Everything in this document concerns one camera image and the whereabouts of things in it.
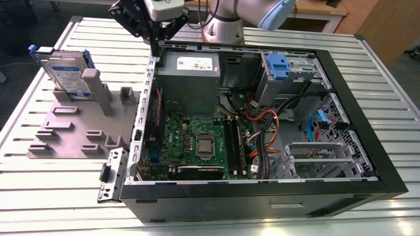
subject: metal workbench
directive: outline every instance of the metal workbench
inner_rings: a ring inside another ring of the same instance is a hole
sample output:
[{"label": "metal workbench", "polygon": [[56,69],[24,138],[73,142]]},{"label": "metal workbench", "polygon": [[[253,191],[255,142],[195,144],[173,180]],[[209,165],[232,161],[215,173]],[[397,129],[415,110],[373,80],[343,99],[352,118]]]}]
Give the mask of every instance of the metal workbench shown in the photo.
[{"label": "metal workbench", "polygon": [[[200,41],[201,34],[183,28],[175,40]],[[105,160],[25,157],[55,99],[40,70],[0,132],[1,233],[420,235],[420,113],[367,43],[352,35],[259,29],[245,29],[245,43],[329,50],[409,192],[329,218],[143,224],[123,204],[96,203]],[[55,47],[87,47],[109,89],[141,90],[149,46],[113,20],[71,22]]]}]

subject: black cable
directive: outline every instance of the black cable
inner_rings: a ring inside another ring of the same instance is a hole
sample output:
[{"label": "black cable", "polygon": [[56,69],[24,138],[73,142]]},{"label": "black cable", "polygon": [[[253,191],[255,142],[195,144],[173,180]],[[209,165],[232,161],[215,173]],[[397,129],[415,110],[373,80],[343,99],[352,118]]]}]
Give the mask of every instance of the black cable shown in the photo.
[{"label": "black cable", "polygon": [[[211,23],[212,19],[213,19],[215,16],[216,16],[217,10],[219,10],[219,4],[220,4],[220,0],[217,0],[216,9],[215,9],[215,12],[213,12],[213,14],[212,14],[209,20],[208,20],[201,26],[199,26],[199,27],[193,27],[193,26],[189,24],[189,22],[187,22],[187,25],[188,25],[189,28],[192,28],[193,30],[201,30],[201,29]],[[201,6],[201,4],[200,4],[200,1],[199,1],[199,22],[200,22],[200,6]]]},{"label": "black cable", "polygon": [[[304,93],[304,94],[297,94],[293,97],[291,97],[288,100],[285,100],[283,102],[283,104],[279,106],[277,110],[276,110],[276,114],[277,117],[280,116],[280,114],[283,113],[283,111],[288,108],[288,106],[291,106],[295,101],[300,100],[304,97],[309,97],[309,96],[317,96],[317,97],[324,97],[328,95],[328,92],[323,91],[323,92],[309,92],[309,93]],[[261,156],[259,157],[259,160],[263,161],[261,164],[259,164],[259,173],[257,173],[257,177],[259,175],[261,175],[261,177],[264,179],[269,178],[269,160],[268,160],[268,153],[267,153],[267,149],[265,149],[265,131],[269,127],[269,124],[273,122],[275,117],[272,116],[268,121],[264,124],[264,127],[261,129],[261,133],[257,137],[257,155]]]},{"label": "black cable", "polygon": [[205,0],[205,19],[209,16],[209,0]]},{"label": "black cable", "polygon": [[243,108],[237,108],[237,107],[235,106],[233,101],[232,101],[232,99],[231,99],[231,97],[232,97],[232,92],[235,92],[235,91],[248,91],[248,90],[249,90],[248,88],[231,88],[231,89],[228,90],[227,95],[225,95],[225,98],[228,99],[228,103],[229,103],[232,109],[236,111],[237,114],[241,114],[241,112],[244,111],[244,107],[243,107]]}]

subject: blue latch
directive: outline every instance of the blue latch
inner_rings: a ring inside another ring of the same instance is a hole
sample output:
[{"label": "blue latch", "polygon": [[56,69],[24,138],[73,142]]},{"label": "blue latch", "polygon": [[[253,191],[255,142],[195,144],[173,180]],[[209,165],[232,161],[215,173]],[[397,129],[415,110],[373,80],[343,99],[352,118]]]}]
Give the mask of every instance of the blue latch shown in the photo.
[{"label": "blue latch", "polygon": [[291,73],[291,63],[284,54],[268,54],[268,65],[273,72],[275,80],[285,80]]}]

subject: metal expansion slot bracket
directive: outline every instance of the metal expansion slot bracket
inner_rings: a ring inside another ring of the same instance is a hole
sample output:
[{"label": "metal expansion slot bracket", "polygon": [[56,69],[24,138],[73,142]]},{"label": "metal expansion slot bracket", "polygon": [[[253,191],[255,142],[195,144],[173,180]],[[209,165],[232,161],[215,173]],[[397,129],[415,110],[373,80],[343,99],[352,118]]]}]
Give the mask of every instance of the metal expansion slot bracket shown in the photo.
[{"label": "metal expansion slot bracket", "polygon": [[125,178],[128,151],[121,147],[109,151],[108,161],[100,171],[97,203],[120,203],[121,186]]}]

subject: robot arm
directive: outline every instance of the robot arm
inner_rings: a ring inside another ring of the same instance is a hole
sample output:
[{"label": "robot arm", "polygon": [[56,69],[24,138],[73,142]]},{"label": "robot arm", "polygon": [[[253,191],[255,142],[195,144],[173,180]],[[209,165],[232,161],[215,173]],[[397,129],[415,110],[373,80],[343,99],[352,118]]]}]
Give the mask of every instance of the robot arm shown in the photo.
[{"label": "robot arm", "polygon": [[243,21],[264,30],[276,30],[287,19],[296,0],[213,0],[209,23],[204,27],[208,42],[240,43],[244,40]]},{"label": "robot arm", "polygon": [[[108,12],[135,37],[151,45],[152,55],[160,56],[159,42],[169,40],[188,22],[191,0],[119,0]],[[213,0],[204,24],[208,42],[240,43],[244,39],[243,21],[259,28],[275,30],[288,17],[296,0]],[[163,27],[163,21],[172,22]]]}]

